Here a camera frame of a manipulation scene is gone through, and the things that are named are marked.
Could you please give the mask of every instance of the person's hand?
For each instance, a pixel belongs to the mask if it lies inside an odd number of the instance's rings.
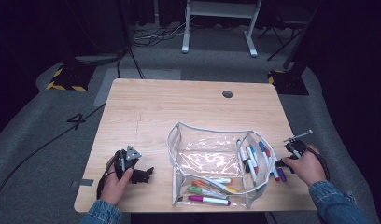
[[[120,200],[123,198],[124,190],[129,183],[130,177],[132,177],[133,171],[133,168],[127,169],[126,172],[124,172],[121,180],[118,180],[118,177],[115,173],[115,167],[112,164],[109,167],[109,175],[106,177],[106,182],[101,192],[100,199],[107,203],[111,203],[114,206],[118,205]]]
[[[311,145],[308,145],[308,147],[318,153],[318,150],[315,147]],[[298,160],[283,158],[282,161],[290,166],[293,171],[295,171],[295,174],[309,187],[318,181],[327,179],[321,163],[319,163],[313,153],[307,150]]]

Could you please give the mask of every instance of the metal stand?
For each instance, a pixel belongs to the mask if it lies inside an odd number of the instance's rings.
[[[199,2],[188,0],[186,7],[186,24],[184,39],[182,42],[182,53],[189,52],[190,43],[190,21],[191,15],[199,16],[215,16],[215,17],[233,17],[251,19],[248,31],[244,31],[246,42],[251,57],[257,57],[258,53],[251,39],[254,30],[255,21],[260,12],[261,0],[257,4],[235,4],[235,3],[219,3],[219,2]]]

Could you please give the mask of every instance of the dark background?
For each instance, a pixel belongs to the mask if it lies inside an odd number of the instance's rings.
[[[71,8],[83,15],[80,2],[71,2]],[[182,20],[173,12],[181,11],[175,7],[185,6],[184,1],[159,2],[162,24]],[[153,22],[151,3],[133,5],[136,21]],[[98,53],[79,29],[79,22],[88,27],[84,17],[77,21],[65,1],[53,1],[47,11],[40,4],[0,1],[0,132],[38,94],[36,78],[62,60],[52,24],[42,19],[51,7],[73,55]],[[381,219],[381,1],[322,1],[294,61],[318,77],[332,121],[370,184]]]

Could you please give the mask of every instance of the transparent pencil case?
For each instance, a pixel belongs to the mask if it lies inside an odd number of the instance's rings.
[[[252,130],[212,131],[177,122],[167,147],[174,167],[173,205],[249,208],[266,190],[274,165],[272,147]]]

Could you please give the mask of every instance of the yellow black tape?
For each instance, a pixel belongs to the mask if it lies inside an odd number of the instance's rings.
[[[268,81],[269,81],[270,84],[275,85],[275,80],[274,80],[274,78],[273,78],[273,74],[277,74],[277,73],[282,73],[282,74],[284,74],[284,73],[286,73],[286,71],[280,71],[280,70],[272,70],[272,71],[269,71],[269,72],[267,73],[267,78],[268,78]]]
[[[88,70],[88,74],[83,73],[78,76],[71,76],[65,73],[64,65],[61,65],[54,73],[53,78],[46,89],[60,91],[86,91],[94,69],[89,68],[86,70]]]

